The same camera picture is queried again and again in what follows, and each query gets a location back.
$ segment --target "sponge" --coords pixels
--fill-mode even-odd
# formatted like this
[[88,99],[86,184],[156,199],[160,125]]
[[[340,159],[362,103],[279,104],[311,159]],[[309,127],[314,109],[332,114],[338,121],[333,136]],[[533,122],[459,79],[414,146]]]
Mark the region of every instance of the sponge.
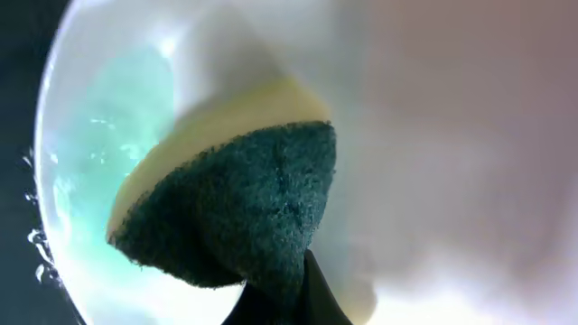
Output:
[[217,288],[246,281],[289,314],[331,186],[325,105],[279,79],[192,116],[127,176],[107,240],[140,265]]

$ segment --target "scrubbing pad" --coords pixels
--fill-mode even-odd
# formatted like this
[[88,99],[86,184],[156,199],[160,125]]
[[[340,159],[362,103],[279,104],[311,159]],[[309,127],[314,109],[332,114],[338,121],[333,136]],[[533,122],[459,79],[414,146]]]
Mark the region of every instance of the scrubbing pad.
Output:
[[[284,96],[297,107],[287,106]],[[162,147],[174,148],[188,133],[159,144],[153,159],[147,156],[121,188],[109,242],[140,265],[200,287],[247,280],[280,310],[290,311],[303,284],[303,254],[322,219],[331,186],[334,129],[326,109],[292,80],[257,91],[240,106],[221,112],[233,113],[228,125],[237,131],[232,134],[247,130],[247,125],[261,127],[204,148],[177,166],[164,166],[170,171],[150,190],[135,187],[150,184],[146,177],[163,175],[158,172],[162,168],[150,162],[162,162],[160,154],[170,152]],[[250,112],[259,114],[248,118],[261,122],[248,123],[243,113]],[[194,148],[195,139],[199,141],[191,137],[189,145],[176,147]],[[135,192],[137,200],[126,199],[136,197]]]

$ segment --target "dark countertop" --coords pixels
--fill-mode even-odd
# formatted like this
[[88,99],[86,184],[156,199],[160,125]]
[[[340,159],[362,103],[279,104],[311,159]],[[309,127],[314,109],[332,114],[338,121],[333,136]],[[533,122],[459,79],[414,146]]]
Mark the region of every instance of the dark countertop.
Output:
[[72,304],[56,285],[34,275],[42,262],[26,236],[40,226],[24,198],[34,188],[23,161],[33,145],[36,98],[46,53],[67,0],[0,4],[0,324],[71,325]]

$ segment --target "white surface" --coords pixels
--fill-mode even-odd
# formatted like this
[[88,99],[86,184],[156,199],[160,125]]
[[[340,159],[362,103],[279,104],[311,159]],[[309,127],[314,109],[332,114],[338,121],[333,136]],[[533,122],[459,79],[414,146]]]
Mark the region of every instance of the white surface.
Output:
[[357,323],[578,323],[576,2],[208,3],[76,1],[62,24],[36,163],[56,265],[83,315],[111,324],[129,311],[77,287],[89,274],[51,236],[63,225],[42,135],[104,60],[150,42],[172,60],[179,114],[275,71],[264,45],[333,107],[338,173],[313,250]]

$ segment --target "white plate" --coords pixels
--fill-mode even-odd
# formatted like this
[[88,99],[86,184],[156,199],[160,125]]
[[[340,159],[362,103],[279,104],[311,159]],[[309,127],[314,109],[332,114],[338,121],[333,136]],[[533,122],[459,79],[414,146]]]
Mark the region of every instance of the white plate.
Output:
[[[71,141],[66,125],[79,122],[79,98],[110,61],[149,46],[172,69],[172,111],[119,108],[135,120],[159,116],[133,125],[129,140],[154,140],[182,113],[279,70],[331,105],[338,173],[312,249],[356,323],[575,324],[576,9],[73,1],[42,81],[35,144],[42,219],[72,300],[97,325],[217,324],[240,290],[141,271],[106,247],[106,216],[75,221],[114,192],[74,195],[97,187],[99,172],[81,169],[87,158],[74,148],[59,152],[69,143],[82,152],[84,137]],[[59,166],[88,178],[67,179]]]

